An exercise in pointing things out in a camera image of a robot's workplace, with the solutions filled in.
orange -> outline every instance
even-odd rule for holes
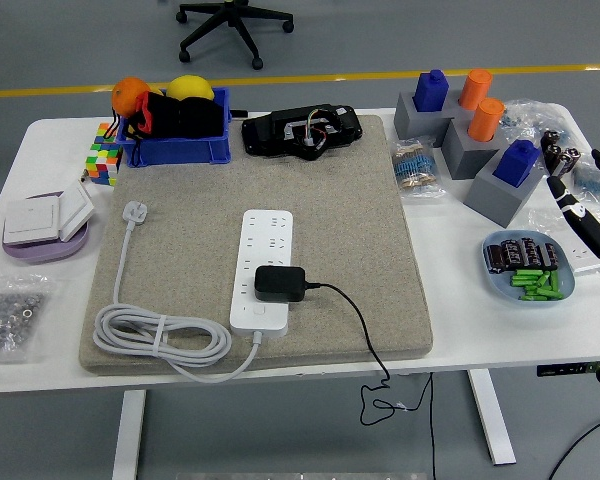
[[[136,97],[151,90],[151,87],[137,77],[125,77],[115,84],[111,91],[111,106],[125,118],[136,113]]]

power strip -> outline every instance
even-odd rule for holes
[[[287,333],[288,303],[261,302],[253,282],[261,265],[289,266],[293,239],[293,215],[286,210],[247,210],[242,217],[240,247],[233,284],[229,322],[233,333],[265,337]]]

lemon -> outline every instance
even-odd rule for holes
[[[175,78],[167,86],[167,97],[184,100],[188,97],[201,97],[213,100],[211,85],[204,78],[197,75],[183,75]]]

robotic hand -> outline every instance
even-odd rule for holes
[[[596,167],[600,170],[600,151],[594,149],[591,155],[595,160]],[[600,258],[600,223],[598,220],[576,200],[558,177],[549,176],[547,184],[567,223],[593,254]]]

black cable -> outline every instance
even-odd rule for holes
[[[131,150],[131,166],[139,167],[140,166],[140,140],[136,138],[136,143],[133,144],[133,150]]]
[[[600,427],[600,423],[598,423],[597,425],[595,425],[594,427],[591,427],[589,429],[589,431],[587,433],[585,433],[584,435],[581,435],[580,438],[578,438],[578,440],[576,440],[570,447],[569,449],[564,453],[564,455],[562,455],[562,458],[560,459],[560,461],[556,464],[555,467],[553,467],[553,470],[551,471],[551,475],[549,475],[549,480],[553,479],[553,476],[556,474],[556,472],[558,471],[558,468],[560,468],[560,465],[562,465],[562,462],[564,462],[564,460],[567,458],[567,455],[569,455],[571,453],[571,450],[573,450],[576,445],[578,445],[578,443],[580,443],[582,440],[584,440],[584,438],[589,435],[591,432],[593,432],[595,429],[597,429],[598,427]]]
[[[372,405],[377,408],[378,410],[391,410],[391,413],[380,417],[376,420],[374,420],[373,422],[367,422],[364,419],[364,413],[366,411],[367,408],[367,403],[366,400],[364,398],[364,393],[366,390],[368,390],[369,392],[375,392],[377,390],[383,390],[385,388],[391,388],[387,382],[389,380],[391,380],[391,375],[389,374],[389,371],[387,370],[387,368],[384,366],[384,363],[382,363],[382,360],[380,360],[380,357],[378,356],[378,354],[376,353],[375,349],[373,348],[373,345],[371,344],[371,339],[369,338],[369,330],[367,329],[367,324],[364,321],[364,317],[362,316],[362,312],[360,311],[360,309],[358,308],[358,306],[353,302],[353,300],[351,300],[349,298],[349,296],[344,293],[342,290],[340,290],[338,287],[336,287],[335,285],[331,285],[329,283],[306,283],[305,288],[306,289],[311,289],[311,288],[320,288],[320,287],[327,287],[330,288],[336,292],[338,292],[340,295],[342,295],[342,297],[344,297],[344,299],[349,302],[349,304],[353,307],[353,309],[356,311],[356,313],[358,314],[358,317],[360,318],[360,322],[362,323],[362,329],[364,331],[364,338],[367,342],[367,348],[369,349],[369,351],[371,352],[371,354],[373,355],[373,358],[375,358],[376,362],[378,362],[378,365],[380,365],[380,368],[382,368],[382,371],[385,374],[385,378],[383,378],[382,380],[380,380],[380,385],[378,385],[377,387],[369,387],[369,385],[362,385],[362,387],[360,387],[360,399],[362,400],[362,410],[360,411],[360,423],[362,425],[364,425],[365,427],[370,427],[371,425],[376,425],[377,423],[380,423],[384,420],[387,420],[388,418],[391,418],[395,413],[396,410],[403,410],[402,408],[396,407],[392,404],[390,404],[389,402],[382,400],[380,398],[375,398],[372,402]],[[407,408],[408,411],[415,411],[418,408],[420,408],[420,405],[422,403],[422,399],[424,398],[424,394],[425,391],[427,389],[427,386],[429,385],[429,383],[431,383],[431,385],[433,385],[433,377],[432,374],[429,375],[429,380],[427,381],[427,383],[425,384],[423,390],[422,390],[422,394],[420,395],[420,401],[418,402],[418,405],[415,408]]]
[[[347,302],[349,302],[349,304],[356,311],[356,313],[358,314],[358,317],[360,318],[360,322],[362,323],[362,329],[364,330],[364,338],[367,341],[367,347],[369,348],[369,351],[371,352],[373,357],[376,359],[376,362],[378,362],[378,365],[380,365],[380,368],[382,368],[382,370],[384,371],[384,374],[385,374],[385,378],[380,380],[381,385],[374,387],[374,388],[371,388],[368,385],[363,385],[360,388],[360,398],[362,399],[362,410],[360,411],[360,423],[362,425],[368,427],[368,426],[380,423],[388,418],[391,418],[396,413],[396,410],[403,410],[403,409],[394,407],[389,402],[386,402],[385,400],[376,398],[373,401],[373,406],[379,410],[389,409],[389,410],[391,410],[391,413],[389,415],[385,415],[384,417],[381,417],[371,423],[367,423],[364,421],[363,417],[364,417],[364,412],[365,412],[365,408],[366,408],[366,402],[364,400],[364,390],[367,389],[370,392],[374,392],[376,390],[381,390],[384,388],[391,388],[389,385],[387,385],[387,382],[389,380],[391,380],[391,375],[389,374],[389,371],[384,366],[384,364],[382,363],[382,360],[380,360],[380,357],[378,356],[375,349],[373,348],[373,345],[371,344],[371,339],[369,338],[369,330],[367,329],[367,324],[364,321],[364,317],[362,316],[362,312],[360,311],[358,306],[353,302],[353,300],[351,300],[348,297],[348,295],[346,293],[344,293],[342,290],[340,290],[335,285],[331,285],[329,283],[309,283],[309,282],[305,283],[305,289],[307,289],[307,290],[312,289],[312,288],[320,288],[320,287],[327,287],[327,288],[330,288],[330,289],[338,292],[340,295],[342,295],[344,297],[344,299]],[[431,392],[430,392],[430,397],[429,397],[429,433],[431,435],[431,464],[432,464],[432,470],[433,470],[433,480],[436,480],[436,441],[435,441],[435,436],[433,433],[433,372],[429,373],[429,379],[427,380],[427,383],[425,383],[424,388],[422,389],[422,393],[420,394],[420,400],[418,401],[418,404],[414,408],[405,407],[404,410],[407,410],[409,412],[414,412],[414,411],[418,410],[420,408],[420,405],[422,405],[422,400],[424,398],[424,394],[427,391],[428,386],[431,386],[431,388],[430,388]]]
[[[107,131],[104,132],[104,135],[102,136],[105,140],[109,140],[113,137],[114,132],[120,126],[120,115],[118,115],[113,108],[111,109],[111,112],[113,112],[113,122],[111,122],[109,128],[107,128]]]
[[[431,396],[429,397],[429,433],[431,434],[431,469],[433,480],[436,480],[436,439],[433,435],[433,373],[429,374],[431,380]]]

